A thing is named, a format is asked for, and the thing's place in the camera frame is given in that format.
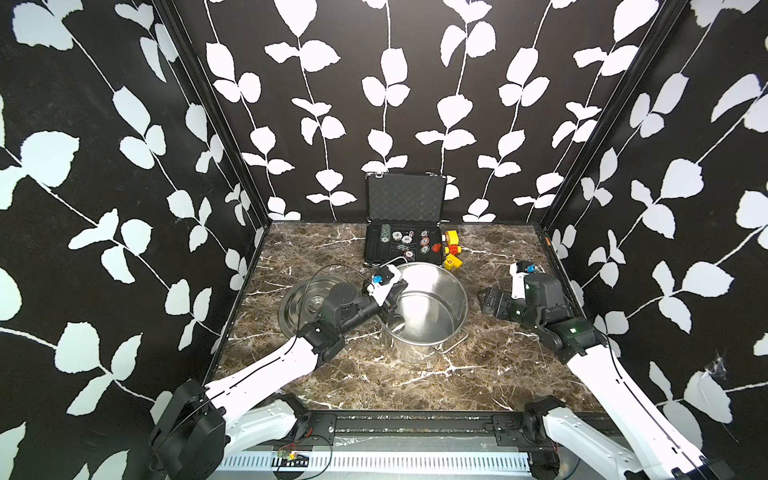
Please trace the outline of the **stainless steel pot lid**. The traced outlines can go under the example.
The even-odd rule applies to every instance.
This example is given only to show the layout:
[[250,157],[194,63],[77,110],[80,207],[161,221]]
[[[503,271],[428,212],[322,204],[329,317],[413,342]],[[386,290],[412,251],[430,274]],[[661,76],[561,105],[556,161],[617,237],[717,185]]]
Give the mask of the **stainless steel pot lid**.
[[333,275],[318,275],[295,284],[284,295],[278,309],[278,325],[291,338],[306,322],[313,321],[333,287],[344,280]]

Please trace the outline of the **long metal spoon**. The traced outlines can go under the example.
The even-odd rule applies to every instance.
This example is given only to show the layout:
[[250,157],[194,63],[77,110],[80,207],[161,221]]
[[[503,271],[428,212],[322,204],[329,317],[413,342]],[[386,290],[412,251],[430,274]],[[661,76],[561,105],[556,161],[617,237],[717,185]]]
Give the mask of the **long metal spoon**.
[[385,304],[382,311],[383,325],[391,332],[398,333],[402,331],[406,326],[406,320],[399,306],[399,297],[390,294],[385,300]]

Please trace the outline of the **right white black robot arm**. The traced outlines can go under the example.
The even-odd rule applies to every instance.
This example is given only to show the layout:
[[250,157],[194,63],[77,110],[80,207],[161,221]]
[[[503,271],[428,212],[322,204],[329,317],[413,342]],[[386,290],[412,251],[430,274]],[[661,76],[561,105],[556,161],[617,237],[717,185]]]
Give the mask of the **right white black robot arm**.
[[529,441],[564,447],[604,479],[734,478],[724,461],[707,458],[662,415],[558,278],[529,273],[517,284],[520,298],[497,287],[480,291],[482,312],[533,332],[588,388],[625,440],[617,443],[549,396],[526,406]]

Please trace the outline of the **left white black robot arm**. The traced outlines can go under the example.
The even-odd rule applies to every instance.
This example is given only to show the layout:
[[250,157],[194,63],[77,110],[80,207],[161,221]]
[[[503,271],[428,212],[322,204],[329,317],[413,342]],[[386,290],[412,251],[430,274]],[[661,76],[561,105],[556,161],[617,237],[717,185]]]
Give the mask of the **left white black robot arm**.
[[157,467],[170,479],[206,479],[227,455],[285,437],[301,416],[298,405],[260,402],[332,360],[347,332],[394,311],[406,287],[404,280],[366,291],[338,283],[314,318],[273,353],[218,381],[180,385],[149,436]]

